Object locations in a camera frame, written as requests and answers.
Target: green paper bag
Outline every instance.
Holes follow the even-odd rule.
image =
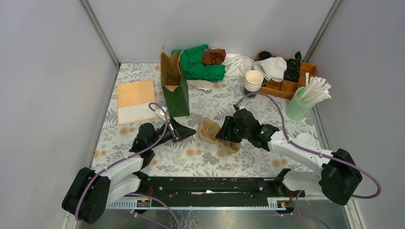
[[[170,117],[190,115],[189,88],[180,70],[180,55],[178,52],[171,57],[164,52],[160,54],[160,82]]]

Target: white paper cup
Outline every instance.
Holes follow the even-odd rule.
[[[256,92],[261,88],[261,85],[252,87],[245,84],[244,87],[250,92]]]
[[[245,82],[252,86],[262,84],[264,76],[261,72],[256,70],[250,70],[246,73]]]
[[[245,85],[251,86],[251,87],[257,87],[257,86],[261,86],[262,83],[249,83],[248,81],[245,81]]]

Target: white wall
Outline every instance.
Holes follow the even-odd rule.
[[[90,0],[122,62],[200,44],[255,57],[304,56],[333,0]]]
[[[57,229],[115,67],[78,0],[0,3],[0,228]]]
[[[320,106],[334,149],[383,186],[359,202],[367,229],[405,227],[404,41],[405,1],[345,0],[311,59],[332,85]],[[356,194],[373,194],[363,177]]]

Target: paper bag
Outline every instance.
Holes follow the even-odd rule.
[[[118,125],[156,118],[149,109],[156,102],[153,80],[141,80],[117,86]]]
[[[189,116],[189,89],[181,73],[178,52],[171,57],[160,53],[160,81],[170,117]]]

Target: wooden tray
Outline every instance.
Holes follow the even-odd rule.
[[[306,62],[301,62],[301,68],[299,70],[300,77],[298,83],[289,80],[283,80],[281,82],[276,82],[274,80],[269,80],[265,87],[261,87],[259,92],[277,96],[285,99],[292,99],[295,91],[300,87],[305,87],[305,73],[309,73],[309,78],[316,76],[316,65]]]

